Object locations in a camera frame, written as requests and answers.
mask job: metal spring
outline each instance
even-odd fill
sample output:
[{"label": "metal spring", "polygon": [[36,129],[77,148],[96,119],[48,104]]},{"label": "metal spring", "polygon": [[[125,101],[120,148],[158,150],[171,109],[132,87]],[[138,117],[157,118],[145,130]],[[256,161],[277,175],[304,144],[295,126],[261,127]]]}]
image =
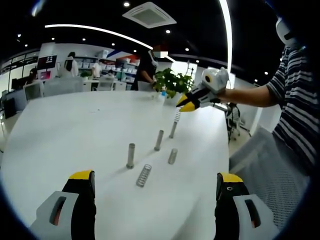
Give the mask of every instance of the metal spring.
[{"label": "metal spring", "polygon": [[151,165],[149,164],[144,165],[138,179],[136,180],[136,185],[138,187],[143,188],[145,186],[148,176],[151,172],[151,169],[152,169]]},{"label": "metal spring", "polygon": [[174,121],[176,123],[179,122],[179,120],[180,120],[180,115],[181,115],[180,109],[181,108],[182,108],[182,106],[181,107],[177,107],[177,109],[176,109],[176,113],[175,113],[175,117],[174,117]]}]

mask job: desk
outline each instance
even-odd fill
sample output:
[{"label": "desk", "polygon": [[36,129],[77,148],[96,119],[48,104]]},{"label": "desk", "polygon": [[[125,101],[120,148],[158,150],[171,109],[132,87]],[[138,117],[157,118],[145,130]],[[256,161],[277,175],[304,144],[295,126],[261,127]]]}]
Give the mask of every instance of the desk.
[{"label": "desk", "polygon": [[83,91],[90,92],[92,84],[98,84],[99,80],[84,80],[83,81]]},{"label": "desk", "polygon": [[[31,101],[6,145],[1,177],[27,225],[77,171],[95,171],[97,240],[212,240],[217,173],[229,170],[226,120],[213,107],[181,113],[150,93],[95,91]],[[154,151],[159,130],[161,150]],[[125,166],[135,143],[134,168]],[[172,148],[178,153],[168,164]],[[136,180],[152,165],[144,188]]]}]

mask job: metal cylinder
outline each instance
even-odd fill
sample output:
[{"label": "metal cylinder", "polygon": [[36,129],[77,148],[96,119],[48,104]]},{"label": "metal cylinder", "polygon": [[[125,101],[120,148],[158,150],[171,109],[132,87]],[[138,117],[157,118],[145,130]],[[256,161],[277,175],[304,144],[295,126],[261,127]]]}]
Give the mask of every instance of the metal cylinder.
[{"label": "metal cylinder", "polygon": [[169,135],[169,138],[171,138],[171,139],[174,138],[177,124],[178,124],[178,123],[177,123],[176,121],[173,123],[172,129],[171,129],[171,133],[170,133],[170,135]]},{"label": "metal cylinder", "polygon": [[160,151],[160,145],[161,145],[161,141],[162,141],[163,136],[164,136],[164,131],[163,131],[163,130],[160,130],[160,131],[159,131],[158,138],[157,138],[157,140],[156,140],[155,147],[154,147],[154,150],[155,150],[155,151]]},{"label": "metal cylinder", "polygon": [[135,148],[136,148],[136,145],[134,143],[129,144],[128,162],[126,164],[126,167],[128,169],[133,169],[135,166],[134,165]]},{"label": "metal cylinder", "polygon": [[171,153],[170,153],[170,156],[169,156],[169,159],[168,159],[168,163],[169,164],[174,164],[175,163],[176,157],[177,157],[177,153],[178,153],[178,149],[173,148],[171,150]]}]

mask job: ceiling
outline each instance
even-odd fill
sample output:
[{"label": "ceiling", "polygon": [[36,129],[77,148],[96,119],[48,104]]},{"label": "ceiling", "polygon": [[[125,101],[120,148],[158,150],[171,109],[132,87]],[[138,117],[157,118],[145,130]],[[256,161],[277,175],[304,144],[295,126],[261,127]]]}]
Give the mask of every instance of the ceiling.
[{"label": "ceiling", "polygon": [[[0,48],[2,60],[26,49],[39,48],[41,43],[50,42],[52,37],[57,43],[84,43],[82,38],[85,38],[86,44],[108,48],[112,48],[111,43],[116,43],[114,48],[128,53],[137,50],[139,54],[146,50],[137,43],[104,32],[70,27],[44,28],[48,24],[78,24],[114,31],[150,46],[166,42],[169,55],[192,55],[218,62],[201,60],[200,67],[221,67],[221,62],[227,65],[226,28],[218,0],[153,0],[177,24],[152,29],[122,17],[129,9],[146,0],[128,0],[128,8],[123,6],[122,0],[47,0],[42,10],[33,17],[31,11],[37,2],[12,0],[6,3],[11,18],[2,19],[5,23],[2,32],[6,36]],[[284,47],[276,34],[276,15],[261,0],[227,0],[227,3],[233,41],[231,72],[248,82],[258,79],[262,85],[277,70]],[[171,33],[166,34],[166,30],[171,30]],[[196,61],[196,58],[173,58]]]}]

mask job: office chair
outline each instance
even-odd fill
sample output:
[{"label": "office chair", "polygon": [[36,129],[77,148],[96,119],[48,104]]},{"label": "office chair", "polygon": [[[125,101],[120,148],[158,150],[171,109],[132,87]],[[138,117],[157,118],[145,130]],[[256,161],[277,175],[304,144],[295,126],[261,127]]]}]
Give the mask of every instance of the office chair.
[{"label": "office chair", "polygon": [[127,83],[122,81],[116,81],[114,83],[114,90],[115,91],[126,91],[127,90]]},{"label": "office chair", "polygon": [[237,133],[238,137],[240,136],[240,121],[241,121],[241,113],[239,108],[236,106],[235,107],[238,114],[239,114],[239,118],[237,120],[233,120],[232,119],[232,115],[231,113],[227,113],[227,128],[229,129],[229,131],[231,131],[230,136],[232,136],[235,132]]},{"label": "office chair", "polygon": [[229,159],[229,172],[239,176],[273,212],[281,230],[303,197],[309,176],[301,159],[263,127]]},{"label": "office chair", "polygon": [[44,83],[41,80],[36,80],[33,83],[23,86],[26,101],[44,97]]},{"label": "office chair", "polygon": [[99,79],[98,87],[94,89],[96,91],[112,91],[114,89],[115,77],[113,76],[102,76]]}]

